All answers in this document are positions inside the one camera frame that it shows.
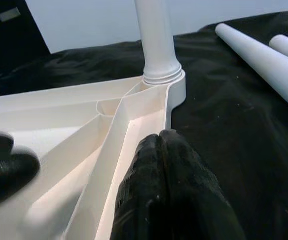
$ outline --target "black tablecloth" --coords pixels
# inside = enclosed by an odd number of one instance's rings
[[[264,44],[288,36],[288,12],[226,23]],[[288,240],[288,104],[215,26],[175,37],[187,99],[172,128],[215,172],[247,239]],[[139,76],[143,67],[139,41],[62,51],[0,74],[0,96]]]

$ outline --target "white wall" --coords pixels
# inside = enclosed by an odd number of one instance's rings
[[[174,35],[288,11],[288,0],[167,0]],[[134,0],[26,0],[51,53],[140,39]]]

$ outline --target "black cloth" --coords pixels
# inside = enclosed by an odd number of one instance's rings
[[[288,36],[288,12],[226,23],[264,44]],[[247,239],[288,239],[288,104],[215,26],[175,37],[187,98],[172,128],[215,173]],[[0,96],[139,76],[143,67],[139,41],[67,50],[0,75]]]

